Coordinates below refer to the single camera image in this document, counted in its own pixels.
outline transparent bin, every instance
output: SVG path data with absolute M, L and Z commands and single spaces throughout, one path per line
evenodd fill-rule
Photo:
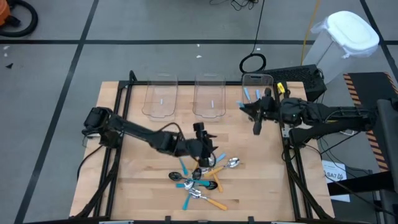
M 201 121 L 219 121 L 225 114 L 225 77 L 200 74 L 195 77 L 193 113 Z
M 242 102 L 253 103 L 264 96 L 266 88 L 271 88 L 274 84 L 274 78 L 270 75 L 248 73 L 242 77 Z M 243 118 L 246 121 L 248 115 L 243 113 Z
M 178 78 L 172 74 L 157 74 L 148 78 L 142 113 L 152 121 L 172 121 L 177 104 Z

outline gray floor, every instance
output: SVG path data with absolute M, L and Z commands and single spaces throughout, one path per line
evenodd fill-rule
M 303 40 L 316 0 L 266 0 L 259 39 Z M 0 219 L 13 223 L 32 175 L 55 105 L 94 0 L 29 1 L 38 11 L 37 30 L 21 40 L 76 40 L 76 44 L 2 44 L 0 37 L 0 113 L 3 156 L 0 170 Z M 366 1 L 385 40 L 398 40 L 395 0 Z M 99 0 L 88 40 L 253 39 L 261 5 L 235 11 L 228 3 L 207 0 Z M 341 10 L 368 20 L 359 0 L 324 0 L 317 21 Z M 23 9 L 16 16 L 28 18 Z M 258 45 L 267 68 L 300 64 L 297 44 Z M 388 46 L 398 58 L 398 46 Z M 133 69 L 140 80 L 152 73 L 175 73 L 193 80 L 197 73 L 222 73 L 239 80 L 238 65 L 252 44 L 86 44 L 81 52 L 57 128 L 34 191 L 25 222 L 67 218 L 83 158 L 82 122 L 95 105 L 101 82 L 124 80 Z M 12 69 L 6 65 L 14 63 Z M 254 69 L 259 62 L 248 62 Z M 381 48 L 357 60 L 346 72 L 391 72 Z M 342 76 L 328 84 L 327 105 L 353 105 Z M 329 144 L 345 138 L 332 134 Z M 349 166 L 378 171 L 363 134 L 333 150 Z

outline orange and black striped panel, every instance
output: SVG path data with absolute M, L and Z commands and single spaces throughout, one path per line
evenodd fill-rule
M 395 86 L 394 81 L 392 81 L 390 74 L 388 74 L 387 72 L 384 72 L 384 73 L 387 75 L 387 78 L 389 79 L 389 81 L 391 83 L 392 89 L 394 89 L 395 93 L 398 94 L 398 89 Z
M 355 90 L 355 86 L 353 84 L 353 81 L 352 81 L 350 75 L 344 74 L 343 77 L 347 84 L 349 94 L 351 95 L 351 98 L 353 99 L 354 105 L 361 106 L 361 100 L 359 99 L 359 96 Z M 372 148 L 374 157 L 376 158 L 377 164 L 379 165 L 380 172 L 388 171 L 389 170 L 388 165 L 387 165 L 386 160 L 384 159 L 384 156 L 380 150 L 379 144 L 377 143 L 377 137 L 374 135 L 373 131 L 371 131 L 371 130 L 366 132 L 366 137 L 368 138 L 368 141 Z

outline wooden tabletop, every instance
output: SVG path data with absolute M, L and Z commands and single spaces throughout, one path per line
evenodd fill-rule
M 104 82 L 97 106 L 113 108 L 117 86 L 117 82 Z M 291 97 L 306 99 L 302 83 L 288 82 L 288 89 Z M 194 86 L 178 87 L 174 121 L 181 126 L 186 138 L 194 138 L 192 124 L 198 122 L 192 113 L 193 92 Z M 159 129 L 166 123 L 153 122 L 142 114 L 145 95 L 146 86 L 133 86 L 127 119 L 150 129 Z M 182 210 L 187 191 L 177 189 L 175 182 L 168 178 L 171 171 L 182 173 L 178 159 L 158 153 L 148 143 L 126 136 L 111 218 L 164 220 L 170 215 L 172 220 L 246 221 L 248 216 L 253 216 L 255 221 L 294 221 L 287 171 L 281 159 L 279 125 L 272 121 L 263 122 L 261 134 L 254 136 L 253 123 L 236 105 L 236 101 L 241 99 L 240 86 L 226 86 L 225 115 L 219 122 L 205 122 L 205 129 L 217 135 L 213 140 L 213 144 L 219 146 L 216 156 L 225 152 L 227 159 L 238 157 L 241 160 L 234 169 L 218 173 L 223 193 L 199 187 L 203 195 L 226 205 L 228 211 L 222 211 L 206 200 L 193 198 L 188 210 Z M 309 145 L 317 148 L 314 140 Z M 90 140 L 85 156 L 97 147 L 98 140 Z M 306 147 L 301 149 L 301 155 L 309 191 L 324 210 L 334 216 L 319 154 Z M 98 188 L 103 157 L 104 150 L 89 158 L 81 168 L 70 215 L 76 215 Z M 194 166 L 194 160 L 189 157 L 184 157 L 183 161 L 189 169 Z M 305 217 L 301 194 L 299 190 L 297 192 L 301 216 Z M 107 198 L 106 192 L 101 214 Z

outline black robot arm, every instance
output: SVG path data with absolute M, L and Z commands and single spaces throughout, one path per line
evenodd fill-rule
M 201 167 L 214 165 L 209 163 L 208 158 L 216 149 L 210 139 L 215 136 L 207 134 L 203 123 L 193 125 L 197 134 L 196 139 L 185 139 L 181 130 L 178 133 L 163 131 L 163 129 L 153 131 L 123 119 L 109 108 L 96 107 L 91 109 L 84 126 L 83 135 L 99 134 L 101 136 L 99 144 L 102 146 L 118 147 L 121 143 L 121 135 L 125 133 L 148 142 L 150 147 L 160 153 L 175 157 L 191 156 L 198 160 Z
M 291 146 L 304 146 L 312 138 L 351 129 L 368 131 L 376 122 L 376 109 L 357 107 L 328 107 L 321 103 L 312 103 L 299 98 L 285 98 L 279 105 L 271 96 L 271 89 L 266 88 L 264 96 L 253 103 L 240 108 L 254 121 L 253 134 L 258 135 L 263 119 L 282 121 L 288 124 Z M 308 129 L 298 128 L 307 124 Z

